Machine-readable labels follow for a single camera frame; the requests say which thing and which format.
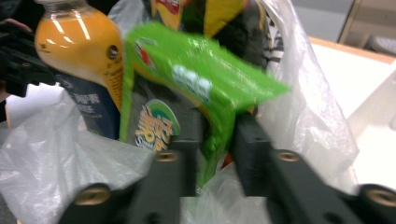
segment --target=green plastic wrapper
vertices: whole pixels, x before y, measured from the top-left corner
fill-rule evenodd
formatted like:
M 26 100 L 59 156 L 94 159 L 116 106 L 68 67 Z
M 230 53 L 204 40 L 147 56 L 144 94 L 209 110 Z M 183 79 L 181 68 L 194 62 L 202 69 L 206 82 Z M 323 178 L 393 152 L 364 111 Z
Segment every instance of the green plastic wrapper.
M 199 186 L 215 174 L 226 155 L 235 116 L 289 90 L 217 42 L 158 22 L 135 27 L 125 37 L 125 48 L 120 140 L 165 150 L 169 135 L 183 132 L 177 116 L 198 108 L 209 124 L 199 148 Z M 159 108 L 164 112 L 155 112 Z M 149 124 L 151 133 L 142 130 Z M 142 138 L 146 142 L 139 145 Z

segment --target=green snack package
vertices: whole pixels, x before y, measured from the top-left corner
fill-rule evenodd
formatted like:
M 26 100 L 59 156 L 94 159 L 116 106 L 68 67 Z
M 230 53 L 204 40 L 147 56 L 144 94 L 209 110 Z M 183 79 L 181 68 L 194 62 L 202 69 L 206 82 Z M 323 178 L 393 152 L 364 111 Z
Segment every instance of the green snack package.
M 208 128 L 199 147 L 197 183 L 216 172 L 235 116 L 289 90 L 211 39 L 149 22 L 125 37 L 120 140 L 154 151 L 183 133 L 193 110 Z

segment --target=plastic bottle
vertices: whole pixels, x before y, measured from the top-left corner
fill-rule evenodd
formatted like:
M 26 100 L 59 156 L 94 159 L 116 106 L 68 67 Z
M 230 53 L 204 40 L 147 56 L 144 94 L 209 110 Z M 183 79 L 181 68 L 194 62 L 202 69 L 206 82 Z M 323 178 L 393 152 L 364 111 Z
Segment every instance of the plastic bottle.
M 87 128 L 118 139 L 122 42 L 117 25 L 85 0 L 35 0 L 46 12 L 35 48 L 78 105 Z

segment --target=bottle label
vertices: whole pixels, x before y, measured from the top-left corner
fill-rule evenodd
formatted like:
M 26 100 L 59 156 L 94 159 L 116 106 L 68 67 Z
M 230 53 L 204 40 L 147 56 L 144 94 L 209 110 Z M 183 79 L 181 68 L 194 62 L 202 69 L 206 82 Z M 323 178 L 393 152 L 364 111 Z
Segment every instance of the bottle label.
M 52 70 L 57 81 L 77 104 L 88 130 L 104 137 L 118 139 L 120 112 L 108 90 L 97 83 Z

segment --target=orange juice bottle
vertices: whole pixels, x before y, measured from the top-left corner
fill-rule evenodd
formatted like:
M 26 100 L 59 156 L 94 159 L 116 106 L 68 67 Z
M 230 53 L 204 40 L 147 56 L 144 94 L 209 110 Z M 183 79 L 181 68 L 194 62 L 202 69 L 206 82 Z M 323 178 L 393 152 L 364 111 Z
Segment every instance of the orange juice bottle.
M 117 25 L 85 0 L 35 0 L 46 12 L 35 34 L 40 59 L 78 105 L 87 128 L 118 139 L 122 42 Z

